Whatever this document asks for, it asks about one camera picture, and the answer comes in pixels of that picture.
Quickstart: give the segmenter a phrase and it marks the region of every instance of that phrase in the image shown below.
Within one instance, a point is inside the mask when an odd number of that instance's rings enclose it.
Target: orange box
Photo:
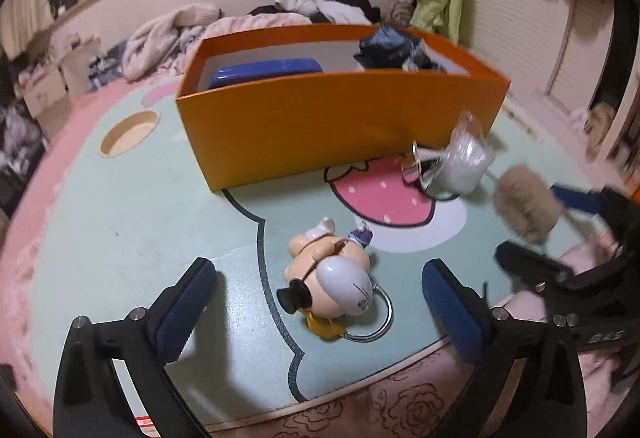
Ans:
[[[444,146],[462,110],[489,131],[508,79],[445,38],[419,30],[412,32],[458,70],[345,70],[355,66],[358,40],[375,28],[300,25],[203,40],[176,103],[209,188],[404,152],[414,140]],[[216,61],[223,66],[314,54],[325,73],[207,89]]]

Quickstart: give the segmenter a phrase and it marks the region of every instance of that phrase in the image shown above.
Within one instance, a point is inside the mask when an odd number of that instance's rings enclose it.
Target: blue lid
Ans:
[[[322,72],[315,59],[271,59],[223,66],[211,79],[209,89],[272,77]]]

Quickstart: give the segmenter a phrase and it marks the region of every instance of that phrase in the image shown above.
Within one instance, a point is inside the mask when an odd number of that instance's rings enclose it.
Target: dark clothing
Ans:
[[[273,5],[263,5],[260,7],[256,7],[253,11],[249,12],[249,15],[251,16],[257,16],[258,14],[289,14],[288,12],[282,12],[279,11],[275,6]],[[311,20],[311,23],[313,24],[328,24],[331,23],[327,17],[322,14],[322,12],[316,12],[315,14],[312,14],[311,16],[309,16],[309,19]]]
[[[380,7],[372,7],[369,0],[328,0],[359,8],[372,24],[380,22]]]
[[[411,62],[414,68],[446,72],[428,56],[420,38],[389,25],[382,25],[370,36],[362,38],[358,46],[360,52],[353,57],[366,69],[402,68],[405,62]]]

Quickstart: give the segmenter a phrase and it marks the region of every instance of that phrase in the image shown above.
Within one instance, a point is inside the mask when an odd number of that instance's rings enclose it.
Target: white towel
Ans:
[[[314,0],[276,0],[277,9],[284,12],[297,12],[307,18],[318,12],[318,5]]]
[[[371,22],[367,19],[359,7],[351,7],[338,2],[329,2],[327,0],[316,0],[318,9],[326,16],[326,18],[333,24],[341,25],[370,25]]]

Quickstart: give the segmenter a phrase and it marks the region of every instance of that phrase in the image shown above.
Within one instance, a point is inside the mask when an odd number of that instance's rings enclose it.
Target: metal ring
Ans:
[[[382,323],[382,326],[369,335],[352,335],[349,332],[343,333],[340,337],[353,342],[373,342],[380,339],[391,327],[391,322],[394,319],[394,306],[391,304],[390,297],[386,294],[382,288],[378,285],[373,285],[373,293],[379,294],[386,304],[386,319]]]

